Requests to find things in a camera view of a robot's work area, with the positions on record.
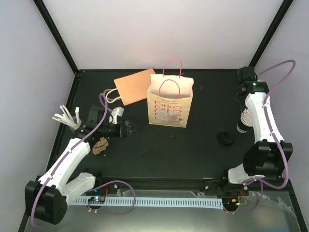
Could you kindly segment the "cream cakes paper bag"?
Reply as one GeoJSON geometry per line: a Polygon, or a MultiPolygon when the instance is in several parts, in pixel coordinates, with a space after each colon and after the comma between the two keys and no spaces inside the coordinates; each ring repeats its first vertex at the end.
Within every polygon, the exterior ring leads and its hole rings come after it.
{"type": "Polygon", "coordinates": [[[186,128],[193,99],[194,80],[182,76],[183,63],[180,62],[178,75],[151,74],[151,84],[147,90],[148,121],[151,125],[186,128]]]}

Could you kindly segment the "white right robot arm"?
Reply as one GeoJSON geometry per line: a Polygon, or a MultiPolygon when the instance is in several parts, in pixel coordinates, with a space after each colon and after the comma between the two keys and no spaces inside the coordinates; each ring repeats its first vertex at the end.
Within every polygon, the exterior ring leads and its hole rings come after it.
{"type": "Polygon", "coordinates": [[[237,130],[254,131],[254,145],[245,153],[243,162],[226,173],[219,183],[220,191],[232,194],[237,185],[249,185],[255,181],[274,188],[284,188],[289,179],[288,159],[293,153],[291,143],[280,134],[270,105],[266,82],[258,80],[254,67],[238,70],[237,98],[243,105],[237,130]]]}

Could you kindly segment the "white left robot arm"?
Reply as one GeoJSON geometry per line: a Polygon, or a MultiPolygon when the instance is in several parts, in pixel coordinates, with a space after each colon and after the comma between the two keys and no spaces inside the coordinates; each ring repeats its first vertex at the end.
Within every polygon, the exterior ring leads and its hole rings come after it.
{"type": "Polygon", "coordinates": [[[118,120],[124,112],[120,106],[112,110],[93,106],[85,122],[79,118],[79,108],[75,109],[75,118],[66,107],[62,106],[62,109],[64,113],[55,114],[54,119],[68,125],[73,130],[73,137],[53,166],[25,187],[26,212],[33,226],[37,226],[35,219],[58,224],[67,208],[82,194],[100,192],[104,182],[93,174],[83,172],[72,181],[69,178],[86,155],[107,146],[102,139],[129,137],[132,133],[130,121],[122,123],[118,120]]]}

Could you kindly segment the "brown pulp cup carriers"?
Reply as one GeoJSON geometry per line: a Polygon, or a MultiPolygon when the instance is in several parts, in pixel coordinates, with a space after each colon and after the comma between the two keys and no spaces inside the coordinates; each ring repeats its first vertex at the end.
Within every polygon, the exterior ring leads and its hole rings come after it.
{"type": "Polygon", "coordinates": [[[108,138],[101,137],[100,140],[92,148],[93,154],[94,155],[100,154],[102,151],[107,149],[108,145],[109,145],[109,137],[108,138]]]}

